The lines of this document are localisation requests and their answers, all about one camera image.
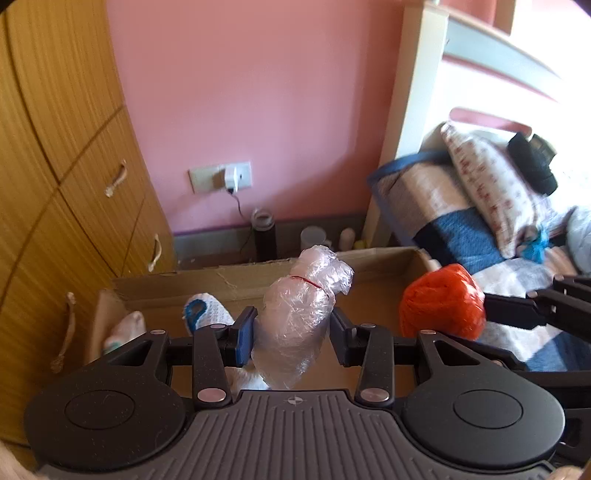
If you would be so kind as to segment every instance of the small bottle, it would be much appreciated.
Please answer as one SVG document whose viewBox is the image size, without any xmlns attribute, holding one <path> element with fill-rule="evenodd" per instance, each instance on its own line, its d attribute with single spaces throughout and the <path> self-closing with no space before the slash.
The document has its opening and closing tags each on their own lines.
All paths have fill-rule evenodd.
<svg viewBox="0 0 591 480">
<path fill-rule="evenodd" d="M 255 233 L 256 261 L 277 260 L 275 219 L 271 212 L 255 209 L 251 215 L 251 225 Z"/>
<path fill-rule="evenodd" d="M 355 230 L 351 227 L 344 229 L 340 233 L 339 238 L 339 250 L 342 252 L 346 252 L 353 248 L 353 244 L 355 243 Z"/>
</svg>

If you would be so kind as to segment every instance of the drawer handle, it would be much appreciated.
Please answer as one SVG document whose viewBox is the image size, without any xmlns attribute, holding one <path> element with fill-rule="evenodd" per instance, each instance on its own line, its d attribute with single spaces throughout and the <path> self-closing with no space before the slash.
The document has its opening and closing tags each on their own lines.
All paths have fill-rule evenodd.
<svg viewBox="0 0 591 480">
<path fill-rule="evenodd" d="M 68 329 L 66 330 L 66 336 L 61 346 L 60 353 L 51 362 L 51 371 L 55 374 L 61 372 L 64 368 L 64 357 L 66 352 L 74 338 L 74 332 L 76 331 L 76 314 L 74 313 L 74 305 L 76 305 L 76 298 L 70 291 L 66 294 L 66 301 L 68 304 Z"/>
<path fill-rule="evenodd" d="M 121 166 L 119 167 L 119 171 L 117 172 L 117 176 L 107 188 L 105 188 L 105 195 L 107 198 L 111 198 L 115 194 L 115 189 L 121 185 L 124 180 L 127 178 L 127 162 L 123 160 L 121 162 Z"/>
<path fill-rule="evenodd" d="M 152 256 L 152 261 L 148 264 L 148 271 L 154 271 L 154 267 L 156 266 L 156 262 L 160 260 L 162 256 L 162 244 L 160 243 L 160 238 L 158 238 L 158 234 L 154 235 L 154 256 Z"/>
</svg>

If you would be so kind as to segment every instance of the cardboard box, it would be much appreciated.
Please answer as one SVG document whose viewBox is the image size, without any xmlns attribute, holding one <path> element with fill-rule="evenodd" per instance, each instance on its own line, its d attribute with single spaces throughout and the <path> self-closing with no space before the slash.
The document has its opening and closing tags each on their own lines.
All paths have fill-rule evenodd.
<svg viewBox="0 0 591 480">
<path fill-rule="evenodd" d="M 343 252 L 339 258 L 353 268 L 355 275 L 351 291 L 347 296 L 339 294 L 337 305 L 353 323 L 384 325 L 393 335 L 399 335 L 398 304 L 402 292 L 413 280 L 436 268 L 428 255 L 414 248 L 374 248 Z M 267 288 L 288 275 L 295 261 L 118 278 L 114 291 L 100 292 L 87 360 L 98 358 L 110 329 L 134 310 L 143 312 L 148 330 L 164 329 L 171 337 L 187 335 L 182 310 L 187 299 L 196 293 L 214 295 L 234 318 L 249 305 L 260 311 Z M 320 358 L 294 389 L 348 388 L 353 392 L 360 370 L 338 364 L 327 336 Z M 396 395 L 407 395 L 414 387 L 412 367 L 396 367 L 395 382 Z M 191 367 L 174 367 L 172 387 L 182 396 L 191 396 Z"/>
</svg>

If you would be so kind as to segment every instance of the floral pillowcase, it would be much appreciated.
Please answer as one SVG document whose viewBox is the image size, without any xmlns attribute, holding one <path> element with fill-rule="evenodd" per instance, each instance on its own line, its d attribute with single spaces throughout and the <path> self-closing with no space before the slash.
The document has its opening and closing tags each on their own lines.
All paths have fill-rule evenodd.
<svg viewBox="0 0 591 480">
<path fill-rule="evenodd" d="M 513 258 L 525 228 L 540 222 L 543 207 L 496 146 L 458 131 L 451 123 L 442 126 L 441 137 L 468 195 L 495 235 L 501 255 Z"/>
</svg>

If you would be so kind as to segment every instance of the blue cloth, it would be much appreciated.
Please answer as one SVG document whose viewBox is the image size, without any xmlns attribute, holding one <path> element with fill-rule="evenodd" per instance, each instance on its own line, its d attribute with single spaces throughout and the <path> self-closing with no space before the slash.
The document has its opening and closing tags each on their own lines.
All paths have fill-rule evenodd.
<svg viewBox="0 0 591 480">
<path fill-rule="evenodd" d="M 562 332 L 538 350 L 526 364 L 534 372 L 591 370 L 591 345 Z"/>
<path fill-rule="evenodd" d="M 542 227 L 538 230 L 538 236 L 533 240 L 526 240 L 520 246 L 525 248 L 519 252 L 519 256 L 532 262 L 544 263 L 544 250 L 550 245 L 548 230 Z"/>
<path fill-rule="evenodd" d="M 421 228 L 413 240 L 441 265 L 459 263 L 470 274 L 505 260 L 476 207 L 441 215 Z"/>
</svg>

